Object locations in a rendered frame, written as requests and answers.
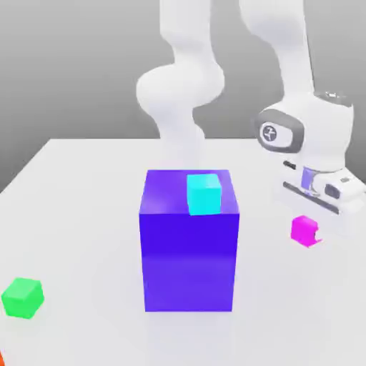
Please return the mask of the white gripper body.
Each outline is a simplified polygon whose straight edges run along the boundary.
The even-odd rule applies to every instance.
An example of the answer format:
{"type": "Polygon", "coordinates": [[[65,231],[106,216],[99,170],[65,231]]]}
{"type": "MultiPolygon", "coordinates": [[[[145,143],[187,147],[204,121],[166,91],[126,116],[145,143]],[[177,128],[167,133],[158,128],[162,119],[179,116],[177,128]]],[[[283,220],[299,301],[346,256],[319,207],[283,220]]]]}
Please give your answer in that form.
{"type": "Polygon", "coordinates": [[[284,218],[308,216],[318,223],[321,233],[328,235],[356,235],[366,228],[366,192],[340,204],[337,214],[283,187],[286,181],[282,176],[274,177],[274,210],[284,218]]]}

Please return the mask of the small magenta cube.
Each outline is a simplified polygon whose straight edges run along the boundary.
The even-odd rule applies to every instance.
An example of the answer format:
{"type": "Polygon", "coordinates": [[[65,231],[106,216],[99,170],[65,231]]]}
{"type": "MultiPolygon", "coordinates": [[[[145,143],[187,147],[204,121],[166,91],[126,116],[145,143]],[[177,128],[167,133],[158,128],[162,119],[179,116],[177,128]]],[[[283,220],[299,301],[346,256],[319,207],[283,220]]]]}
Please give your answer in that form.
{"type": "Polygon", "coordinates": [[[318,244],[322,239],[316,238],[319,225],[313,219],[302,215],[292,220],[290,237],[304,247],[318,244]]]}

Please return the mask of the small cyan cube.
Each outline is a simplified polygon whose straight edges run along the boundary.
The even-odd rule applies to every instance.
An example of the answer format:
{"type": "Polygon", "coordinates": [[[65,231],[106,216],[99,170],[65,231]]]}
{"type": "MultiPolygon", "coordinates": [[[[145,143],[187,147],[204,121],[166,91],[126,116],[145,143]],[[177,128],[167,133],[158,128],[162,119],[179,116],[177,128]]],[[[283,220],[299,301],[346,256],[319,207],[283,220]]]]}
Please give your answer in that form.
{"type": "Polygon", "coordinates": [[[221,212],[222,185],[216,174],[187,175],[189,214],[214,215],[221,212]]]}

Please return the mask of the small green cube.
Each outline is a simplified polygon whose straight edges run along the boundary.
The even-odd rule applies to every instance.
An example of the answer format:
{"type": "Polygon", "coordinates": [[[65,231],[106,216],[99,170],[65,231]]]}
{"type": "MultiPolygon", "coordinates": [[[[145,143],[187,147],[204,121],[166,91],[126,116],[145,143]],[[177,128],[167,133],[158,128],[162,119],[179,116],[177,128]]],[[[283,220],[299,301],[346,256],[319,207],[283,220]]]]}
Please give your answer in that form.
{"type": "Polygon", "coordinates": [[[1,295],[6,315],[31,319],[44,302],[39,280],[17,277],[1,295]]]}

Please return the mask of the large purple box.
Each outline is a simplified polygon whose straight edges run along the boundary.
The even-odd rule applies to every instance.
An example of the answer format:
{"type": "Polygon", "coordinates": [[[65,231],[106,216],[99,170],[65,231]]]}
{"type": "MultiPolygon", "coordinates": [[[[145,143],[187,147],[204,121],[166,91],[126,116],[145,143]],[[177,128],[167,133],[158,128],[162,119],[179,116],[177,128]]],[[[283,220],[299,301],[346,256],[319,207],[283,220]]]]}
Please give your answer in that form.
{"type": "Polygon", "coordinates": [[[189,170],[147,171],[139,210],[144,307],[148,312],[232,310],[239,207],[230,173],[215,170],[221,212],[189,213],[189,170]]]}

